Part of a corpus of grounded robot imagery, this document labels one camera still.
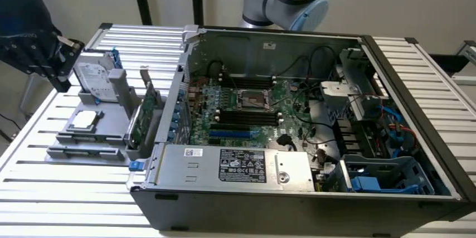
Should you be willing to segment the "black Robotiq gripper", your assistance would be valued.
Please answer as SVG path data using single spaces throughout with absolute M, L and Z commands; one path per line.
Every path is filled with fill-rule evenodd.
M 2 0 L 2 61 L 68 91 L 72 41 L 55 27 L 43 0 Z

